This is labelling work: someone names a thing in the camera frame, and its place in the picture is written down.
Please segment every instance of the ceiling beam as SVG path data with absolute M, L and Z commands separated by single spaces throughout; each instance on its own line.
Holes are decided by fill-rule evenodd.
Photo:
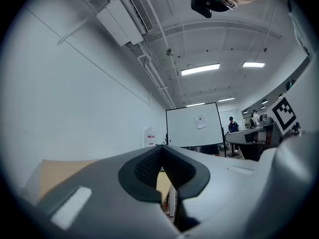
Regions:
M 262 28 L 259 26 L 242 23 L 239 21 L 201 21 L 201 22 L 194 22 L 184 25 L 185 32 L 190 31 L 198 31 L 203 29 L 212 29 L 212 28 L 227 28 L 227 29 L 236 29 L 236 30 L 242 30 L 242 31 L 249 31 L 254 33 L 261 33 L 261 34 L 267 34 L 268 29 Z M 165 30 L 166 36 L 172 36 L 176 34 L 183 33 L 183 26 L 182 25 L 174 25 L 171 27 L 167 27 Z M 269 32 L 269 36 L 272 38 L 275 38 L 279 40 L 282 36 L 274 33 L 272 31 Z M 163 38 L 163 35 L 161 32 L 153 33 L 148 36 L 148 42 L 153 42 L 155 40 Z
M 216 89 L 210 89 L 209 91 L 201 91 L 199 92 L 192 92 L 188 93 L 186 96 L 183 96 L 184 101 L 188 101 L 189 99 L 192 98 L 208 98 L 210 96 L 219 96 L 219 95 L 224 95 L 227 98 L 228 95 L 232 95 L 234 93 L 237 93 L 241 91 L 243 87 L 235 87 L 235 88 L 228 88 L 228 87 L 221 87 L 221 88 L 216 88 Z

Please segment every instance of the fluorescent light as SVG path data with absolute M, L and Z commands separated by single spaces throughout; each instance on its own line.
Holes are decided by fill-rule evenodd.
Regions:
M 200 106 L 200 105 L 204 105 L 205 103 L 200 103 L 200 104 L 195 104 L 195 105 L 189 105 L 189 106 L 186 106 L 186 107 L 192 107 L 192 106 Z
M 245 62 L 243 67 L 264 67 L 265 63 Z
M 222 99 L 222 100 L 218 100 L 219 102 L 223 102 L 223 101 L 229 101 L 229 100 L 234 100 L 235 98 L 227 98 L 227 99 Z
M 220 64 L 195 67 L 195 68 L 191 68 L 191 69 L 182 70 L 181 74 L 184 76 L 184 75 L 188 75 L 188 74 L 194 74 L 194 73 L 215 70 L 215 69 L 219 69 L 219 66 L 220 66 Z

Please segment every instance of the black mesh grille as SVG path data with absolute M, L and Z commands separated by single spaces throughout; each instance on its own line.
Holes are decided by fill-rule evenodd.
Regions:
M 131 0 L 148 32 L 153 30 L 152 23 L 140 0 Z
M 174 188 L 178 189 L 195 176 L 196 170 L 191 164 L 172 155 L 165 149 L 162 150 L 162 155 L 164 158 L 164 170 Z
M 156 189 L 158 175 L 161 169 L 161 150 L 147 157 L 135 167 L 135 176 L 143 183 Z

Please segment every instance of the air conditioner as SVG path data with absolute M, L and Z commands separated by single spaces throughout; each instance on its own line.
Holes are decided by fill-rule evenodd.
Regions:
M 130 16 L 134 20 L 141 34 L 146 34 L 153 30 L 150 17 L 146 12 L 141 0 L 121 0 Z
M 143 41 L 142 34 L 153 30 L 140 0 L 112 0 L 97 18 L 121 46 L 138 44 Z

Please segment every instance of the person in dark shirt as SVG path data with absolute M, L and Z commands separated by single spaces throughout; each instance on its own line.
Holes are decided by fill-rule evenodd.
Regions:
M 250 122 L 250 129 L 256 127 L 256 123 L 254 120 L 254 113 L 251 113 L 250 118 L 249 118 L 249 122 Z
M 237 122 L 234 121 L 234 118 L 233 117 L 229 117 L 229 120 L 230 120 L 230 123 L 229 123 L 229 126 L 228 126 L 228 131 L 230 133 L 233 133 L 233 132 L 238 132 L 239 129 L 239 125 L 237 124 Z M 238 144 L 235 144 L 235 152 L 238 152 L 239 151 L 239 145 Z

